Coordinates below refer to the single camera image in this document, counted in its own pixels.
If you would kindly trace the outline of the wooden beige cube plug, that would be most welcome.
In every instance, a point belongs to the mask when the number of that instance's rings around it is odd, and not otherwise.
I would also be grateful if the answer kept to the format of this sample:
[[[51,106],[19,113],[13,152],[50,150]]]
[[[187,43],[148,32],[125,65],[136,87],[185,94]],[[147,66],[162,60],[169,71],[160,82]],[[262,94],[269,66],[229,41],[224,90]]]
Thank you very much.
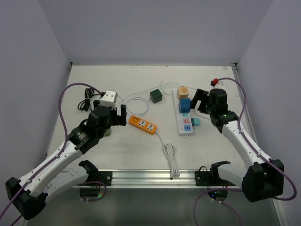
[[[189,96],[189,89],[186,86],[180,86],[177,89],[177,97],[178,99],[188,98]]]

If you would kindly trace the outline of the blue cube plug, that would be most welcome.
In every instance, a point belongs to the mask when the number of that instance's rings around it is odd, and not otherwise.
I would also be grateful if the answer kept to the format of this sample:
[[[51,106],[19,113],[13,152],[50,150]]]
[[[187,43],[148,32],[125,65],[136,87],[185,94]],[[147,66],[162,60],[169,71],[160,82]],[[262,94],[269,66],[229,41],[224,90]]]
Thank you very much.
[[[181,98],[178,104],[180,113],[189,113],[190,112],[190,98]]]

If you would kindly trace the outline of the teal cube plug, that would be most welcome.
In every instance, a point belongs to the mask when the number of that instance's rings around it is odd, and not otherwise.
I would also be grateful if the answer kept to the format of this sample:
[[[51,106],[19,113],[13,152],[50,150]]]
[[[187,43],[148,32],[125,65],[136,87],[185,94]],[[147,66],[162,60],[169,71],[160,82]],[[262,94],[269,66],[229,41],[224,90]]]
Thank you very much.
[[[200,126],[200,118],[191,118],[191,124],[193,127]]]

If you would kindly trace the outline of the orange power strip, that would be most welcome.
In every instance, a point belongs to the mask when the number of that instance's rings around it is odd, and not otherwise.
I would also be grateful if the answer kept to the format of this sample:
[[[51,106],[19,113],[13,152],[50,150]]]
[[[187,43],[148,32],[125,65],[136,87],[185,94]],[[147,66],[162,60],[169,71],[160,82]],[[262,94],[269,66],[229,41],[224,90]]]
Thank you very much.
[[[154,135],[157,130],[157,126],[153,123],[150,123],[138,116],[132,115],[129,120],[129,124],[131,126],[134,126],[137,129],[140,129],[141,131],[144,131],[150,135]]]

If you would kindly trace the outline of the white power strip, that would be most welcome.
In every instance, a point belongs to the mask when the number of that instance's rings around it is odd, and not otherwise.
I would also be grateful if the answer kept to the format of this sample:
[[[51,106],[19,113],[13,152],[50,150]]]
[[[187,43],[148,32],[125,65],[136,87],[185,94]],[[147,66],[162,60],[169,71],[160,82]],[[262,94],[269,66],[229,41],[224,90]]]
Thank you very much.
[[[177,89],[173,89],[173,103],[174,103],[174,112],[176,118],[176,125],[178,135],[181,137],[188,137],[193,135],[193,127],[191,123],[190,113],[181,113],[179,110],[180,100],[177,98]]]

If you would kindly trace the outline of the dark green dragon charger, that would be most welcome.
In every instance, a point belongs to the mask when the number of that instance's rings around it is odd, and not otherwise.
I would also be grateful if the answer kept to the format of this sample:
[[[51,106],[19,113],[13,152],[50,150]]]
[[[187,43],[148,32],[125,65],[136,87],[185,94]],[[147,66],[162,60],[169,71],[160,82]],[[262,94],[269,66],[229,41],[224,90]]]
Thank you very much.
[[[163,95],[159,89],[155,89],[150,92],[150,100],[156,104],[163,99]]]

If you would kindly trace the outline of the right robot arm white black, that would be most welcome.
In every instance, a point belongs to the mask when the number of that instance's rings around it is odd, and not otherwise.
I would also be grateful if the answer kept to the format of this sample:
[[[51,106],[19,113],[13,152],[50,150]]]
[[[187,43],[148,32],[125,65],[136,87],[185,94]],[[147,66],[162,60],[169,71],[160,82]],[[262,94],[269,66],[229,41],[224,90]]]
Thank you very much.
[[[243,167],[229,161],[213,163],[207,179],[215,185],[230,182],[240,187],[250,202],[283,193],[283,163],[271,159],[245,132],[237,114],[228,110],[225,90],[197,89],[190,107],[210,116],[211,123],[230,141],[244,162]]]

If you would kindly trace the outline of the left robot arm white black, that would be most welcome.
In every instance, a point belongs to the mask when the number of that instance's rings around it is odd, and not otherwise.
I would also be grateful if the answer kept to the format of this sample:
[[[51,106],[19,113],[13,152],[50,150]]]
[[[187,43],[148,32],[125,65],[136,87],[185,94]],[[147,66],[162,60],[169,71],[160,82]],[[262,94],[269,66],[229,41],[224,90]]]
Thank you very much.
[[[63,143],[40,165],[20,178],[7,180],[9,205],[30,220],[42,212],[47,199],[58,191],[83,183],[94,184],[98,179],[97,168],[90,161],[80,162],[66,174],[61,171],[96,146],[112,126],[126,126],[126,105],[121,105],[120,110],[118,115],[116,108],[96,106],[87,119],[65,134]]]

